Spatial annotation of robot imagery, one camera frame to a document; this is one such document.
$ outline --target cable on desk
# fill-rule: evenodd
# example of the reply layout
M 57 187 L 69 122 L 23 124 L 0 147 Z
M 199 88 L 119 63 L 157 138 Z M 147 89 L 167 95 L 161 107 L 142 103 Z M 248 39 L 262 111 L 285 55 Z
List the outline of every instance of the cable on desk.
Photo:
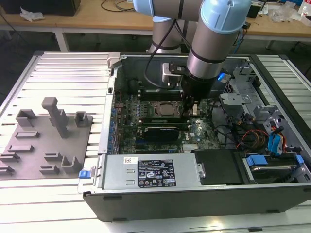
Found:
M 110 12 L 126 12 L 126 11 L 132 11 L 132 10 L 134 10 L 134 7 L 133 7 L 133 8 L 129 8 L 129 9 L 124 9 L 124 10 L 118 10 L 118 11 L 116 11 L 116 10 L 110 10 L 110 9 L 107 9 L 107 8 L 104 7 L 104 3 L 107 2 L 107 1 L 108 1 L 108 0 L 104 0 L 104 1 L 102 2 L 102 4 L 101 4 L 101 7 L 102 7 L 104 10 L 106 10 L 106 11 L 110 11 Z
M 168 29 L 168 31 L 166 32 L 166 34 L 164 35 L 164 37 L 162 38 L 162 40 L 160 41 L 160 43 L 158 44 L 158 46 L 155 48 L 155 51 L 151 54 L 151 56 L 150 56 L 150 58 L 149 58 L 149 60 L 148 60 L 147 66 L 146 66 L 146 68 L 145 68 L 145 72 L 144 72 L 144 78 L 145 78 L 145 80 L 146 80 L 148 83 L 150 83 L 150 84 L 152 84 L 153 86 L 156 86 L 156 87 L 158 87 L 158 88 L 160 88 L 160 89 L 165 89 L 165 90 L 173 90 L 173 89 L 175 89 L 175 87 L 176 87 L 177 84 L 175 84 L 175 85 L 173 85 L 173 86 L 170 86 L 170 87 L 160 86 L 159 84 L 154 83 L 153 81 L 151 81 L 151 80 L 148 78 L 148 76 L 147 76 L 147 70 L 148 70 L 149 64 L 150 64 L 150 62 L 152 61 L 153 57 L 155 56 L 156 52 L 159 50 L 159 48 L 161 47 L 161 45 L 163 44 L 163 42 L 165 41 L 165 39 L 168 37 L 168 35 L 169 35 L 170 32 L 172 31 L 172 29 L 173 29 L 173 27 L 174 27 L 176 21 L 177 21 L 176 19 L 174 19 L 174 20 L 172 21 L 172 24 L 171 24 L 170 28 Z
M 28 41 L 25 40 L 25 38 L 22 37 L 21 34 L 18 31 L 16 31 L 15 28 L 6 20 L 6 18 L 3 16 L 3 14 L 1 12 L 0 12 L 0 16 L 3 18 L 3 20 L 6 22 L 6 24 L 9 25 L 13 29 L 13 31 L 16 32 L 20 36 L 20 38 L 22 38 L 23 41 L 26 42 L 26 44 L 28 44 L 30 47 L 32 47 L 30 45 L 30 43 L 28 43 Z
M 116 8 L 118 8 L 118 9 L 121 10 L 121 11 L 135 12 L 135 9 L 128 10 L 128 9 L 126 9 L 126 8 L 123 8 L 123 7 L 119 6 L 120 3 L 126 2 L 126 1 L 127 1 L 127 0 L 123 0 L 123 1 L 118 2 L 118 0 L 116 0 L 116 1 L 113 2 L 113 4 L 115 5 Z

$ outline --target orange wire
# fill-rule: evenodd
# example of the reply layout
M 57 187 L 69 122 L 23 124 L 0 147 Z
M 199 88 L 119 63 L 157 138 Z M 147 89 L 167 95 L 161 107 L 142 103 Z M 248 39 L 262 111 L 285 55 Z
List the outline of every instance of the orange wire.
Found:
M 267 134 L 265 131 L 263 131 L 263 130 L 248 130 L 248 131 L 244 134 L 244 136 L 242 137 L 241 141 L 243 141 L 243 139 L 246 137 L 246 135 L 247 135 L 249 132 L 253 132 L 253 131 L 262 132 L 262 133 L 264 133 L 264 134 L 268 137 L 268 134 Z

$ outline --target motherboard chip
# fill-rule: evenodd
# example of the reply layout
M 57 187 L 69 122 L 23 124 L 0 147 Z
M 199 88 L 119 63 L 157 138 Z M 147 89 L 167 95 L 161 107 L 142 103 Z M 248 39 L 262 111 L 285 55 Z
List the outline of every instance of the motherboard chip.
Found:
M 174 116 L 174 107 L 171 103 L 160 104 L 160 114 L 163 117 L 173 117 Z

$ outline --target blue latch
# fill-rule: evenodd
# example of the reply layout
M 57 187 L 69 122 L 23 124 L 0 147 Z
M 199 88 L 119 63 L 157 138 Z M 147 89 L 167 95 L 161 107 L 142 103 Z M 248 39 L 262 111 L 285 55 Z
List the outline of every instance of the blue latch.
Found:
M 300 165 L 305 162 L 300 154 L 296 155 L 296 160 L 299 162 Z
M 278 134 L 270 134 L 268 141 L 268 150 L 275 154 L 275 156 L 280 156 L 277 152 L 278 145 L 280 143 L 281 137 Z
M 249 166 L 267 165 L 268 162 L 264 155 L 250 155 L 246 158 Z
M 90 179 L 91 177 L 91 171 L 81 170 L 79 172 L 79 179 Z

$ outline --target power supply label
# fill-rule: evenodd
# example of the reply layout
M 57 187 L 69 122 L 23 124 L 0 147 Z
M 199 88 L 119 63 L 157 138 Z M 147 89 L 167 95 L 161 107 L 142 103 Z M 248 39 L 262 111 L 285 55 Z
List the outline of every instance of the power supply label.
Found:
M 138 160 L 138 186 L 140 188 L 173 187 L 176 177 L 172 159 Z

